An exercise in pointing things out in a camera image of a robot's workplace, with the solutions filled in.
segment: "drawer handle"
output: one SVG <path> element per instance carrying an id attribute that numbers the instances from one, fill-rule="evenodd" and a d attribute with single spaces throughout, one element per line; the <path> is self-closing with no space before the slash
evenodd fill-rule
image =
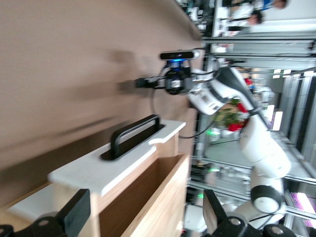
<path id="1" fill-rule="evenodd" d="M 119 141 L 122 136 L 150 123 L 151 121 L 155 120 L 155 129 L 158 131 L 160 129 L 160 118 L 159 115 L 150 115 L 146 118 L 143 118 L 137 122 L 134 122 L 130 125 L 127 125 L 123 128 L 116 130 L 111 136 L 111 154 L 114 159 L 119 158 L 120 156 L 120 147 Z"/>

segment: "person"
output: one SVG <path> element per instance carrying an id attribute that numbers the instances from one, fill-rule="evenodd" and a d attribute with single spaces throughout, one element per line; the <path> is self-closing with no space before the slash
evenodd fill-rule
<path id="1" fill-rule="evenodd" d="M 239 31 L 237 35 L 244 35 L 250 33 L 250 27 L 254 25 L 261 24 L 263 22 L 263 14 L 259 10 L 252 10 L 253 8 L 248 8 L 235 11 L 232 14 L 232 19 L 229 22 L 229 31 Z"/>
<path id="2" fill-rule="evenodd" d="M 252 5 L 257 10 L 267 10 L 272 7 L 284 9 L 287 6 L 287 0 L 254 0 Z"/>
<path id="3" fill-rule="evenodd" d="M 214 12 L 214 4 L 210 0 L 192 0 L 189 4 L 191 4 L 189 17 L 193 22 L 198 21 L 200 12 L 202 12 L 200 17 L 204 19 L 211 17 Z"/>
<path id="4" fill-rule="evenodd" d="M 236 34 L 237 36 L 245 35 L 250 33 L 250 27 L 259 25 L 263 22 L 263 15 L 259 10 L 253 10 L 250 17 L 246 19 L 246 21 L 243 23 L 241 22 L 239 26 L 242 26 L 242 29 Z"/>

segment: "black cable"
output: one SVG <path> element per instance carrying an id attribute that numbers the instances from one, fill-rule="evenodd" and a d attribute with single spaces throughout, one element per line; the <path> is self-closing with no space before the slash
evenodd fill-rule
<path id="1" fill-rule="evenodd" d="M 211 144 L 211 146 L 222 144 L 222 143 L 228 143 L 228 142 L 236 142 L 236 141 L 239 141 L 239 140 L 232 140 L 232 141 L 227 141 L 227 142 L 214 143 L 214 144 Z"/>
<path id="2" fill-rule="evenodd" d="M 191 174 L 194 174 L 195 176 L 202 176 L 204 170 L 196 170 L 196 171 L 191 171 Z"/>
<path id="3" fill-rule="evenodd" d="M 163 68 L 161 69 L 161 71 L 159 72 L 159 76 L 162 75 L 163 70 L 165 70 L 166 68 L 168 68 L 168 65 L 166 64 L 165 66 L 163 66 Z M 155 106 L 154 106 L 154 95 L 155 95 L 155 90 L 153 88 L 151 95 L 150 95 L 150 107 L 151 107 L 151 111 L 153 115 L 156 115 L 156 111 L 155 111 Z"/>
<path id="4" fill-rule="evenodd" d="M 211 74 L 214 72 L 215 72 L 215 70 L 208 72 L 208 73 L 192 73 L 192 74 L 197 75 L 197 76 L 205 76 L 205 75 L 208 75 L 208 74 Z M 221 73 L 221 68 L 218 67 L 216 75 L 210 81 L 217 79 L 219 77 L 220 73 Z"/>
<path id="5" fill-rule="evenodd" d="M 206 130 L 208 130 L 214 123 L 215 121 L 212 121 L 207 127 L 205 130 L 203 130 L 202 132 L 196 134 L 196 135 L 193 135 L 193 136 L 190 136 L 190 137 L 184 137 L 184 136 L 179 136 L 179 138 L 181 139 L 191 139 L 191 138 L 195 138 L 195 137 L 198 137 L 200 136 L 202 133 L 204 133 Z"/>
<path id="6" fill-rule="evenodd" d="M 215 70 L 208 72 L 208 73 L 192 73 L 192 74 L 197 75 L 197 76 L 205 76 L 205 75 L 209 75 L 209 74 L 214 73 L 214 72 L 215 72 Z"/>
<path id="7" fill-rule="evenodd" d="M 250 17 L 244 17 L 244 18 L 238 18 L 238 19 L 230 19 L 230 21 L 229 22 L 233 22 L 233 21 L 246 21 L 246 20 L 248 20 Z"/>
<path id="8" fill-rule="evenodd" d="M 200 50 L 205 50 L 206 51 L 206 48 L 193 48 L 192 50 L 195 50 L 195 49 L 200 49 Z"/>
<path id="9" fill-rule="evenodd" d="M 201 164 L 201 165 L 193 164 L 191 167 L 194 169 L 200 169 L 199 171 L 202 171 L 201 169 L 204 170 L 205 168 L 210 168 L 210 165 L 209 165 L 209 163 L 208 164 Z"/>
<path id="10" fill-rule="evenodd" d="M 268 216 L 272 216 L 272 214 L 268 214 L 268 215 L 265 215 L 265 216 L 257 217 L 257 218 L 255 218 L 255 219 L 250 220 L 249 222 L 256 221 L 256 220 L 260 220 L 260 219 L 265 218 L 265 217 L 268 217 Z"/>
<path id="11" fill-rule="evenodd" d="M 273 215 L 271 215 L 271 217 L 266 220 L 259 228 L 257 228 L 258 230 L 261 229 L 262 227 L 264 227 L 269 221 L 271 221 L 271 219 L 273 218 Z"/>

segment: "beige wall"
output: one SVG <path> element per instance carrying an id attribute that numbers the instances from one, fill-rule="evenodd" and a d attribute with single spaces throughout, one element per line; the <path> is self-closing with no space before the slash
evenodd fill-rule
<path id="1" fill-rule="evenodd" d="M 0 21 L 0 206 L 151 114 L 132 80 L 157 75 L 159 52 L 200 46 L 174 0 L 10 0 Z M 155 104 L 191 133 L 185 97 Z"/>

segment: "white shirt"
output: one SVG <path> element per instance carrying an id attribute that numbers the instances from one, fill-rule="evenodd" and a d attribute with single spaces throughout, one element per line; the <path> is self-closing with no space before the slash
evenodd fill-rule
<path id="1" fill-rule="evenodd" d="M 231 17 L 233 19 L 240 19 L 240 18 L 246 18 L 246 17 L 250 17 L 251 13 L 253 12 L 253 5 L 251 5 L 250 3 L 244 3 L 242 4 L 236 11 L 234 11 L 231 14 Z"/>

